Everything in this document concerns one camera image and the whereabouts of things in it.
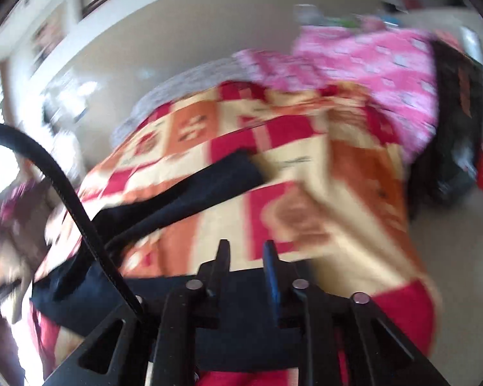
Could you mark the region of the black pants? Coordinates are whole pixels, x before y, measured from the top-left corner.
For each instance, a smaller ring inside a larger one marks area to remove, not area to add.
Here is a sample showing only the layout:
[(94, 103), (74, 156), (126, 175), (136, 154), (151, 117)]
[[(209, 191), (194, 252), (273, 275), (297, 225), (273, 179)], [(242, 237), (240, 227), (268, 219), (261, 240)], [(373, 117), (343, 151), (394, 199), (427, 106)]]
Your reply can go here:
[[(262, 251), (273, 240), (282, 259), (298, 274), (311, 277), (317, 247), (306, 242), (313, 223), (312, 200), (325, 186), (324, 157), (306, 151), (304, 141), (255, 156), (265, 181), (253, 189), (131, 242), (118, 254), (120, 273), (137, 295), (157, 300), (174, 284), (195, 273), (214, 256), (220, 239), (231, 244), (232, 278), (237, 297), (226, 307), (226, 331), (203, 333), (198, 341), (204, 363), (224, 370), (230, 341), (242, 350), (261, 342), (270, 329), (262, 279)], [(29, 322), (43, 369), (51, 373), (110, 311), (119, 297), (102, 271), (92, 267), (67, 298), (55, 301), (52, 288), (81, 249), (80, 233), (63, 208), (55, 209), (45, 228), (49, 253), (38, 268)]]

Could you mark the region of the grey floral pillow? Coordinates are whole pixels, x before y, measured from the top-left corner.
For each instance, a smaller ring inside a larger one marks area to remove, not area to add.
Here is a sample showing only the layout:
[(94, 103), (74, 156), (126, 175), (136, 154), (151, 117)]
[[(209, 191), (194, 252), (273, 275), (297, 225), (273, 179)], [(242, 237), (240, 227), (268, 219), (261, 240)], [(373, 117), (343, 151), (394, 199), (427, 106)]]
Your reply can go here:
[(169, 101), (218, 86), (224, 81), (248, 81), (249, 75), (233, 57), (195, 66), (158, 84), (137, 101), (127, 119), (110, 136), (115, 149), (158, 107)]

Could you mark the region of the orange red patterned blanket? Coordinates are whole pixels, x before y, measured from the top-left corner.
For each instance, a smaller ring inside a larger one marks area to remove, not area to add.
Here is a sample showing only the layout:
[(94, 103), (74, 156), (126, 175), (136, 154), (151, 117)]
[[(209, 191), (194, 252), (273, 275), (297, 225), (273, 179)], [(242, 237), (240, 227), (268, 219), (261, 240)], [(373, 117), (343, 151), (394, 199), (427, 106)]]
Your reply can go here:
[(279, 92), (227, 81), (188, 94), (157, 107), (77, 194), (109, 240), (141, 220), (135, 206), (185, 183), (209, 207), (114, 250), (135, 291), (193, 274), (221, 239), (245, 275), (271, 240), (327, 292), (367, 292), (431, 350), (439, 299), (408, 231), (399, 138), (367, 87)]

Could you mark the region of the pink penguin print blanket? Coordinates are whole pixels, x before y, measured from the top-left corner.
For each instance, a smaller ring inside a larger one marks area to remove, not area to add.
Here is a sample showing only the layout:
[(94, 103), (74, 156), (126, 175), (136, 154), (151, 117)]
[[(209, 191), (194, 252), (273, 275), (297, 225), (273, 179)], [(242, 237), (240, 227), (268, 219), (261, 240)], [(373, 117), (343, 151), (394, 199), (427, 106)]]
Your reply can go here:
[(429, 32), (304, 26), (289, 54), (246, 49), (234, 58), (251, 81), (280, 91), (319, 89), (335, 81), (365, 86), (396, 129), (407, 164), (434, 137), (439, 109)]

